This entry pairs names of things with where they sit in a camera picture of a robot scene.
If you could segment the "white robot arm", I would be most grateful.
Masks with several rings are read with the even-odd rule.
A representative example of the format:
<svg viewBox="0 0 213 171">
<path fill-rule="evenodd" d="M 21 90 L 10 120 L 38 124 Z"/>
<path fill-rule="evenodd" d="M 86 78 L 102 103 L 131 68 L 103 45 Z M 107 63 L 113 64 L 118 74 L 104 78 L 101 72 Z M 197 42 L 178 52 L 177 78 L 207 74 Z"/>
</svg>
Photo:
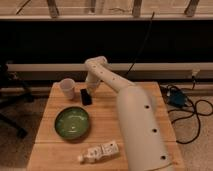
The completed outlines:
<svg viewBox="0 0 213 171">
<path fill-rule="evenodd" d="M 153 97 L 141 86 L 110 71 L 104 56 L 85 61 L 87 91 L 103 81 L 117 95 L 117 113 L 129 171 L 174 171 L 155 118 Z"/>
</svg>

